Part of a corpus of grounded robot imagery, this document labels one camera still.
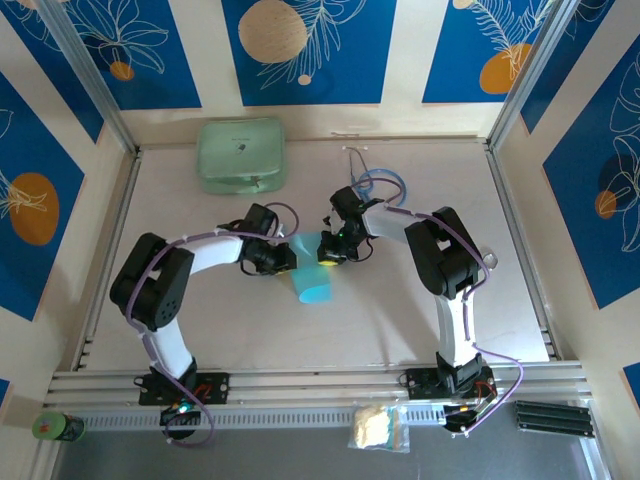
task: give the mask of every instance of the green can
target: green can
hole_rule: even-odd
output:
[[[41,440],[75,442],[85,432],[84,420],[60,412],[41,413],[31,427],[33,436]]]

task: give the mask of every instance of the plastic bag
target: plastic bag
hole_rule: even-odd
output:
[[[409,453],[407,407],[359,406],[353,414],[350,448]]]

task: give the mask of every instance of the cyan cup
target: cyan cup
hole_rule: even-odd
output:
[[[320,232],[299,233],[289,245],[298,257],[298,268],[291,272],[293,287],[302,303],[321,303],[331,300],[329,269],[318,264]]]

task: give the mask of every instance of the mint green case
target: mint green case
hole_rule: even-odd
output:
[[[196,171],[207,193],[260,193],[284,185],[284,131],[277,118],[211,122],[198,136]]]

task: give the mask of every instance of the white table surface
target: white table surface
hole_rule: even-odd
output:
[[[138,237],[200,233],[244,217],[253,202],[284,201],[301,216],[301,231],[322,229],[329,197],[349,184],[339,142],[287,144],[289,176],[278,192],[216,196],[201,192],[195,148],[144,152],[118,247],[113,277]],[[548,360],[482,145],[451,141],[370,142],[370,168],[401,174],[406,207],[430,213],[456,209],[482,250],[499,259],[475,296],[478,345],[525,361]],[[392,186],[377,187],[380,196]],[[282,221],[290,216],[278,212]],[[432,295],[415,272],[407,245],[374,241],[373,257],[330,270],[333,300],[301,304],[288,274],[250,278],[238,265],[194,275],[179,314],[187,347],[200,367],[292,369],[434,363],[438,321]],[[88,358],[90,370],[144,369],[141,342],[107,299]]]

